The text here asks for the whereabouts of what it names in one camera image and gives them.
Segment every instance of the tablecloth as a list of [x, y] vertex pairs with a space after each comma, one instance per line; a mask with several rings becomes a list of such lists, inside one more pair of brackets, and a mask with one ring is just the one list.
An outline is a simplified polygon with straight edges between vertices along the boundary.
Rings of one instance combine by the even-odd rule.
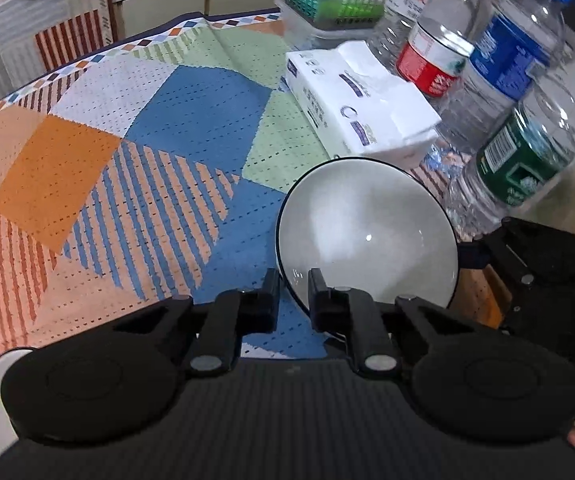
[[[281, 34], [271, 12], [192, 17], [0, 101], [0, 354], [260, 285], [284, 194], [327, 160], [281, 84]], [[322, 341], [286, 295], [243, 352], [322, 356]]]
[[107, 0], [0, 0], [0, 99], [110, 43]]

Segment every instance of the barcode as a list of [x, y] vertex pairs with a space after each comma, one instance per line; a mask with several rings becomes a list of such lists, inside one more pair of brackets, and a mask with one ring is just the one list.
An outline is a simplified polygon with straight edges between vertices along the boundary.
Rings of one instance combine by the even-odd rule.
[[532, 62], [525, 69], [525, 74], [532, 79], [536, 79], [540, 75], [543, 75], [545, 71], [546, 71], [545, 65], [541, 63], [538, 59], [533, 59]]
[[487, 160], [492, 173], [496, 173], [514, 155], [516, 150], [517, 146], [507, 127], [500, 130], [488, 147], [485, 148], [485, 160]]

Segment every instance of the plastic water bottle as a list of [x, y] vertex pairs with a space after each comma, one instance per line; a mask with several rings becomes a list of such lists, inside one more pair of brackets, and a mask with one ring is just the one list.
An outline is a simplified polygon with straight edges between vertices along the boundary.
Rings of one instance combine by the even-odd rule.
[[451, 181], [443, 206], [462, 237], [488, 233], [574, 158], [575, 56], [536, 81]]
[[437, 104], [437, 131], [475, 153], [563, 50], [561, 13], [570, 0], [502, 0], [461, 74]]
[[381, 64], [396, 74], [396, 63], [411, 28], [429, 0], [385, 0], [385, 15], [367, 44]]
[[396, 62], [429, 98], [458, 79], [493, 14], [492, 0], [429, 0]]

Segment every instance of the blue square pattern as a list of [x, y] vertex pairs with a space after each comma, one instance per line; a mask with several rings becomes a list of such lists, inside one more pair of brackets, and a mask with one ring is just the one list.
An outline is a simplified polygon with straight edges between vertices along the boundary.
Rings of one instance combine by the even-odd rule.
[[[261, 286], [268, 267], [276, 267], [274, 226], [285, 195], [242, 178], [234, 188], [228, 216], [193, 293], [197, 303], [212, 301], [231, 288]], [[282, 291], [279, 322], [272, 334], [251, 334], [244, 342], [292, 358], [324, 357], [325, 337], [314, 332], [309, 317]]]
[[271, 92], [232, 70], [180, 66], [125, 138], [240, 174]]

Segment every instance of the tissue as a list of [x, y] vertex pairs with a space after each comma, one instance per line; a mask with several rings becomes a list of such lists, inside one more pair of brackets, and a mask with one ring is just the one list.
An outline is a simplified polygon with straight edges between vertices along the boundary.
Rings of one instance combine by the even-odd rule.
[[437, 139], [439, 115], [365, 41], [289, 52], [286, 62], [287, 86], [330, 157], [368, 156], [408, 170]]

